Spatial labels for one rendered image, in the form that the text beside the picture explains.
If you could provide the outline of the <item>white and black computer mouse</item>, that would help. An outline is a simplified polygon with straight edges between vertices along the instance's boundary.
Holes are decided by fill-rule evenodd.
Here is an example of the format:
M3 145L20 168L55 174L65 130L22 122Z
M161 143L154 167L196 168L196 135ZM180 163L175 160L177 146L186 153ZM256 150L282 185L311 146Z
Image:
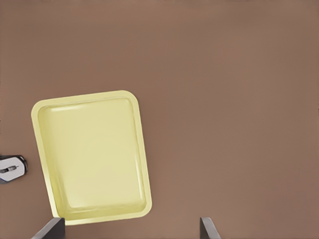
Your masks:
M27 173L27 161L22 155L0 155L0 184L7 184Z

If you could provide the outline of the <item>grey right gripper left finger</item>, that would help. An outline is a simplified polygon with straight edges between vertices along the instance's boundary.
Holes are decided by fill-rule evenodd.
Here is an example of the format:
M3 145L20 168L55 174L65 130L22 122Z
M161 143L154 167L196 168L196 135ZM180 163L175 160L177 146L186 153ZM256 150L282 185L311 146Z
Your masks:
M65 239L65 219L51 219L31 239Z

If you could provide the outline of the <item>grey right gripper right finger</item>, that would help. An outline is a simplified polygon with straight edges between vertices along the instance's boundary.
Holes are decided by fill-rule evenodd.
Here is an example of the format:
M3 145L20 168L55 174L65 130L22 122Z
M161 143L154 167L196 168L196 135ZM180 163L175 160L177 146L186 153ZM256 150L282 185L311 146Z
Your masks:
M221 239L221 236L210 217L200 218L200 239Z

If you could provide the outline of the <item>pale yellow rectangular tray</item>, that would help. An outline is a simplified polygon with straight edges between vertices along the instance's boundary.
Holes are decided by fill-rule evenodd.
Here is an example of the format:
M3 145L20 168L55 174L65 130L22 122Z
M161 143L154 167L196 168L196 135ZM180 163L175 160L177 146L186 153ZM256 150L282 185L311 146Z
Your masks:
M41 100L31 119L54 217L74 226L150 212L141 116L131 92Z

